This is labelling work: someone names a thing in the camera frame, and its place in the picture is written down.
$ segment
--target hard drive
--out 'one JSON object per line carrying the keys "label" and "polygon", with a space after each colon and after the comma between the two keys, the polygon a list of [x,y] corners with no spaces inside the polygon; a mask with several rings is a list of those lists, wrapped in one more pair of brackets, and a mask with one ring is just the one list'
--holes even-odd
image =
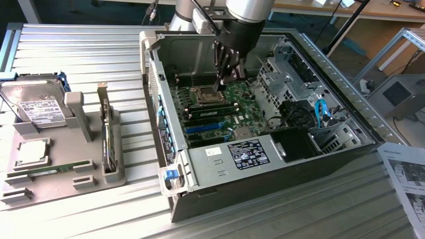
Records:
{"label": "hard drive", "polygon": [[37,128],[66,125],[73,117],[64,104],[64,82],[56,74],[17,77],[0,82],[0,96],[21,122]]}

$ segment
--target hard drive label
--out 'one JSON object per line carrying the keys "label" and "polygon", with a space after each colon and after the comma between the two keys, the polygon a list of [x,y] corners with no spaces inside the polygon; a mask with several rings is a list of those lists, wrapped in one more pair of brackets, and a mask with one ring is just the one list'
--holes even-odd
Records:
{"label": "hard drive label", "polygon": [[18,105],[33,124],[65,121],[56,100],[18,102]]}
{"label": "hard drive label", "polygon": [[227,145],[235,167],[239,170],[269,163],[258,139]]}

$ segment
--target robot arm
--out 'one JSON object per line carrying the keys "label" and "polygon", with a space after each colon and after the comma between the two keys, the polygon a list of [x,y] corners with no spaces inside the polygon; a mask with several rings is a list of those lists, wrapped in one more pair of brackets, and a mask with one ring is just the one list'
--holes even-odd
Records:
{"label": "robot arm", "polygon": [[201,33],[201,28],[197,27],[201,23],[197,19],[206,20],[217,36],[214,40],[214,65],[217,66],[214,90],[222,91],[226,83],[245,78],[243,63],[249,51],[257,44],[274,0],[226,0],[225,7],[203,7],[202,9],[195,0],[191,2],[197,6],[193,12],[197,32]]}

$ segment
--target floor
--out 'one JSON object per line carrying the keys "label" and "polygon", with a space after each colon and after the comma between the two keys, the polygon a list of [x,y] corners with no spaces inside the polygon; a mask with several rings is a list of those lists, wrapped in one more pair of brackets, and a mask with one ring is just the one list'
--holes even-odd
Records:
{"label": "floor", "polygon": [[[90,4],[90,0],[73,0],[74,12],[69,12],[70,5],[68,0],[33,0],[41,22],[44,24],[106,24],[106,25],[140,25],[148,4],[124,3],[100,1],[100,6]],[[158,15],[154,24],[170,22],[174,7],[170,5],[158,6]],[[8,22],[25,22],[22,12],[20,10],[17,0],[0,1],[0,40],[2,41],[5,26]],[[293,15],[278,13],[273,16],[273,21],[266,23],[266,27],[289,27],[305,32],[306,35],[315,39],[322,26],[327,22],[325,16]],[[337,29],[326,26],[321,34],[317,45],[322,48],[330,42]],[[369,59],[357,54],[345,45],[339,45],[330,56],[330,60],[343,72],[347,78],[353,78],[367,64]],[[375,84],[383,81],[386,75],[373,69],[366,79],[373,80]],[[418,118],[425,122],[425,114],[418,112]],[[425,147],[425,126],[419,122],[411,122],[407,119],[398,121],[398,130],[406,137],[413,146]]]}

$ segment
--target slotted aluminum surface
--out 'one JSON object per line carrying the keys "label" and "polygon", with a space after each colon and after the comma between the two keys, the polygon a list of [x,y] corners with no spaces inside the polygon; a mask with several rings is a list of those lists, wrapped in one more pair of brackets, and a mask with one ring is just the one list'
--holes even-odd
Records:
{"label": "slotted aluminum surface", "polygon": [[[86,111],[98,109],[93,96],[96,83],[109,83],[108,90],[116,94],[110,96],[112,105],[122,118],[128,184],[0,212],[0,238],[413,238],[375,154],[354,160],[326,178],[170,223],[168,200],[160,193],[138,61],[133,57],[138,56],[141,30],[140,26],[24,26],[25,37],[16,53],[17,72],[61,69],[70,87],[90,99],[84,106]],[[2,138],[6,129],[8,126],[0,127]]]}

